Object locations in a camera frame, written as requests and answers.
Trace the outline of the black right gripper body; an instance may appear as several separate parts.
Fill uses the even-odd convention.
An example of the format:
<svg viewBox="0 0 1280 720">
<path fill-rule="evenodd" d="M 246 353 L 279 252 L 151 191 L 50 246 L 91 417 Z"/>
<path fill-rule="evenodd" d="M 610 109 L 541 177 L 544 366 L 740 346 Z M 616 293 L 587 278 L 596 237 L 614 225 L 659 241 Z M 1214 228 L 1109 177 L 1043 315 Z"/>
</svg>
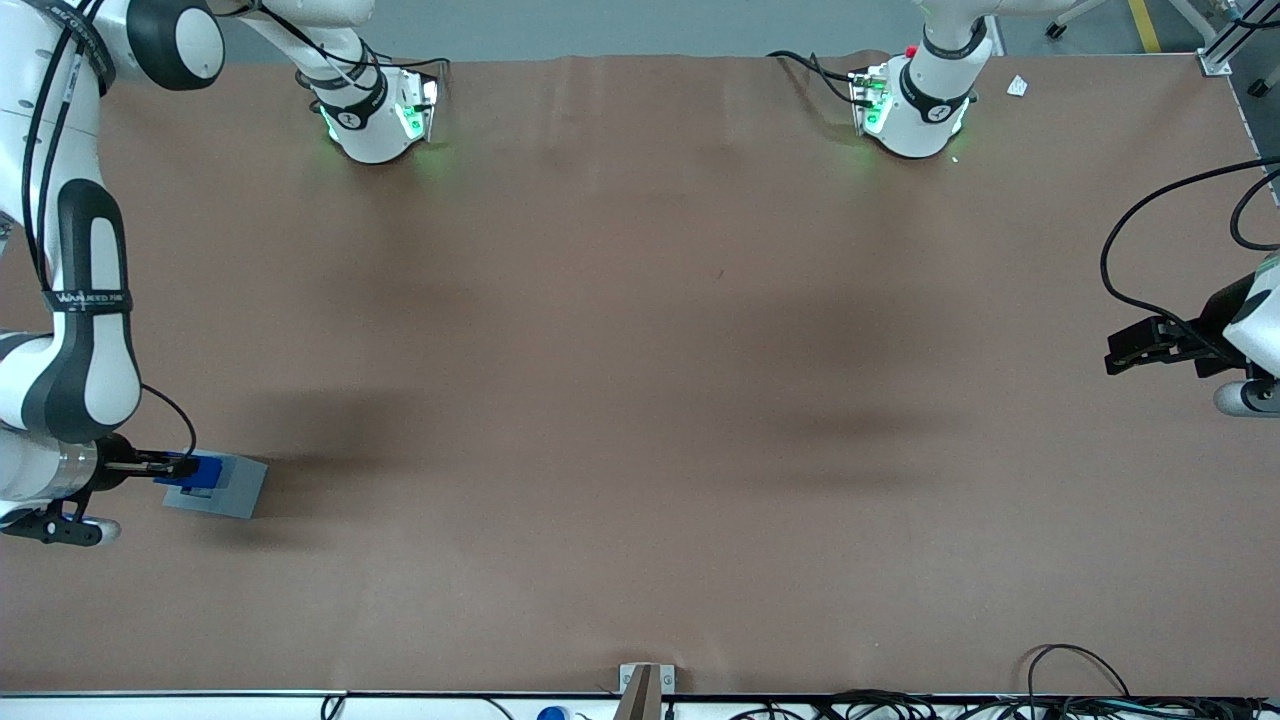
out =
<svg viewBox="0 0 1280 720">
<path fill-rule="evenodd" d="M 111 433 L 95 441 L 95 491 L 115 489 L 131 478 L 150 478 L 148 461 L 123 436 Z"/>
</svg>

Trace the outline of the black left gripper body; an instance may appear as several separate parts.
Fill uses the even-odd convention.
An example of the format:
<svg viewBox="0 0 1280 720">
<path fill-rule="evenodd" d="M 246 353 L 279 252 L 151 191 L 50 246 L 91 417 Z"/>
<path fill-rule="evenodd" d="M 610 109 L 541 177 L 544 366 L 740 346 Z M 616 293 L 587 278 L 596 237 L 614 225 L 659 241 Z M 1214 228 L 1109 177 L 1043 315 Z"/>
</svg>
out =
<svg viewBox="0 0 1280 720">
<path fill-rule="evenodd" d="M 1196 319 L 1196 329 L 1204 337 L 1206 355 L 1196 360 L 1196 374 L 1204 379 L 1228 370 L 1245 370 L 1245 356 L 1234 348 L 1224 337 L 1229 322 L 1240 311 L 1253 284 L 1253 274 L 1245 274 L 1235 282 L 1212 293 Z"/>
</svg>

